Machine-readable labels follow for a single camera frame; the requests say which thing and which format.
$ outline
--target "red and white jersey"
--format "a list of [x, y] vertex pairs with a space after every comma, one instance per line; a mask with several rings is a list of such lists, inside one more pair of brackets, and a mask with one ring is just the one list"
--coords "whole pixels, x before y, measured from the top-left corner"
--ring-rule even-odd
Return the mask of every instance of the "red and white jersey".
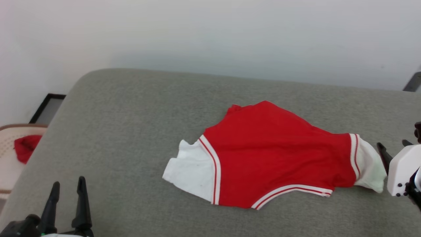
[[163, 178], [212, 204], [260, 209], [291, 191], [383, 191], [380, 156], [357, 134], [332, 134], [263, 101], [233, 105], [193, 145], [181, 141]]

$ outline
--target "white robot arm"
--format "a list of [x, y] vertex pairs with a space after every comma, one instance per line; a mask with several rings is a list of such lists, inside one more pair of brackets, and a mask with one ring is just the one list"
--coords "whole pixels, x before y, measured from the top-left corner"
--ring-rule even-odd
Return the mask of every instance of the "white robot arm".
[[378, 151], [383, 160], [388, 175], [387, 190], [392, 196], [409, 196], [421, 210], [421, 122], [415, 124], [417, 145], [403, 140], [404, 148], [391, 157], [386, 148], [377, 144]]

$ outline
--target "red cloth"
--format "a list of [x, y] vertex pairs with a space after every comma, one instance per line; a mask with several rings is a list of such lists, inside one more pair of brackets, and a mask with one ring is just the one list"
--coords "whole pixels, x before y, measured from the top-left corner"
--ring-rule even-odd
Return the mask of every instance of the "red cloth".
[[359, 175], [357, 135], [329, 133], [268, 101], [232, 106], [203, 135], [216, 167], [214, 204], [259, 209], [293, 190], [328, 197]]
[[28, 162], [41, 137], [40, 135], [30, 135], [15, 140], [15, 151], [20, 162], [24, 164]]

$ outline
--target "gray cushion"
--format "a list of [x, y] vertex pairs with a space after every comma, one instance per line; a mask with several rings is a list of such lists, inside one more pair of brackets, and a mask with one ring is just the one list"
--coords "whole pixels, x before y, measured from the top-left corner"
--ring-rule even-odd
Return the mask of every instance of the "gray cushion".
[[395, 155], [416, 142], [421, 94], [134, 69], [91, 72], [71, 90], [13, 190], [0, 228], [41, 215], [61, 183], [56, 227], [71, 229], [86, 177], [93, 231], [107, 236], [418, 236], [421, 212], [387, 191], [281, 195], [260, 211], [214, 206], [161, 176], [181, 139], [194, 142], [231, 104], [269, 100], [333, 133]]

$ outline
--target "red and white stripe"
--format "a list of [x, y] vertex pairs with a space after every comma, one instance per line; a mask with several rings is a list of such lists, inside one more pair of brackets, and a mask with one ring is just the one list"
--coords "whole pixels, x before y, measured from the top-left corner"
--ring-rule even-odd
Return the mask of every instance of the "red and white stripe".
[[221, 163], [219, 157], [213, 149], [212, 145], [204, 135], [199, 138], [200, 144], [204, 150], [212, 157], [214, 167], [213, 197], [212, 204], [219, 205], [219, 193], [221, 190]]
[[319, 187], [313, 187], [313, 186], [301, 185], [301, 184], [291, 184], [291, 185], [277, 188], [269, 192], [268, 194], [264, 195], [261, 199], [259, 199], [257, 202], [255, 202], [251, 207], [259, 210], [270, 200], [276, 198], [279, 195], [286, 194], [292, 191], [301, 191], [305, 193], [317, 194], [323, 197], [330, 197], [330, 195], [333, 192], [330, 189], [323, 189]]
[[349, 134], [351, 137], [351, 155], [349, 156], [351, 160], [352, 169], [355, 172], [356, 180], [360, 178], [360, 169], [357, 163], [357, 153], [358, 153], [358, 145], [359, 145], [359, 135], [358, 134]]

